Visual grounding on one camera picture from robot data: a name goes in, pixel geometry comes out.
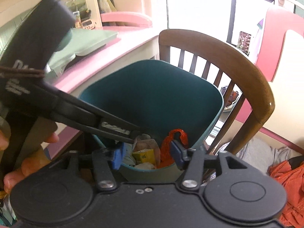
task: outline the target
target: orange jacket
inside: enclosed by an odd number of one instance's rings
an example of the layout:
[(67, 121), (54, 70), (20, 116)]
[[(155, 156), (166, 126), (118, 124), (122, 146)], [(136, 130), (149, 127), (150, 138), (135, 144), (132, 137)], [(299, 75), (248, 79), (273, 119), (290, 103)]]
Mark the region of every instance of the orange jacket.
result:
[(288, 161), (269, 167), (272, 178), (283, 185), (287, 192), (287, 204), (280, 216), (285, 226), (304, 227), (304, 164), (294, 170)]

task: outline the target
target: yellow box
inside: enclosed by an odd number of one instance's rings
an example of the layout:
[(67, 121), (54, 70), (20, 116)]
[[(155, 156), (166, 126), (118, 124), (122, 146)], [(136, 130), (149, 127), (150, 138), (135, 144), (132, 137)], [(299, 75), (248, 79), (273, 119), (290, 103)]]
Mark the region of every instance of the yellow box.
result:
[(153, 149), (143, 149), (141, 151), (132, 153), (132, 156), (136, 160), (136, 164), (149, 162), (155, 165), (155, 157), (154, 157)]

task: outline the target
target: small clock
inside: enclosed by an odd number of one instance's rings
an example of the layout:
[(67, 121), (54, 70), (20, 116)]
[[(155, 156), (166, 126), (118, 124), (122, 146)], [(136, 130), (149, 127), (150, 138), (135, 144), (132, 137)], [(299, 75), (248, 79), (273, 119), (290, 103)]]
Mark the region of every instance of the small clock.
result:
[(91, 19), (85, 20), (81, 23), (82, 28), (92, 30), (95, 28), (96, 22), (92, 21)]

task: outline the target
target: trash bin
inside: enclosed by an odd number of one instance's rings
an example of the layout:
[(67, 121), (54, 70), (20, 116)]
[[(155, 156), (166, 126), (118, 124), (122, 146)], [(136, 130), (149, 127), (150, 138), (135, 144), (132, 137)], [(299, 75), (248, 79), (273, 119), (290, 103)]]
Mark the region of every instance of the trash bin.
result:
[[(140, 127), (149, 128), (159, 146), (176, 128), (200, 148), (223, 107), (219, 90), (208, 81), (159, 60), (128, 65), (89, 86), (80, 99)], [(95, 137), (102, 144), (102, 138)], [(139, 170), (122, 164), (121, 174), (134, 182), (165, 183), (181, 175), (175, 164)]]

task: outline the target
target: red plastic bag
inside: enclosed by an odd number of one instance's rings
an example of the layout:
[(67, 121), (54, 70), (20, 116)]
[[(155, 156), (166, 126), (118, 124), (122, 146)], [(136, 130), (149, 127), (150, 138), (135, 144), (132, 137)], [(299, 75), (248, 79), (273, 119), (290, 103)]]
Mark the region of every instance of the red plastic bag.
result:
[(182, 129), (173, 129), (169, 132), (169, 135), (164, 139), (161, 146), (161, 163), (157, 167), (158, 169), (167, 167), (174, 163), (174, 159), (170, 155), (170, 142), (174, 139), (174, 134), (180, 132), (180, 141), (184, 148), (188, 148), (188, 135)]

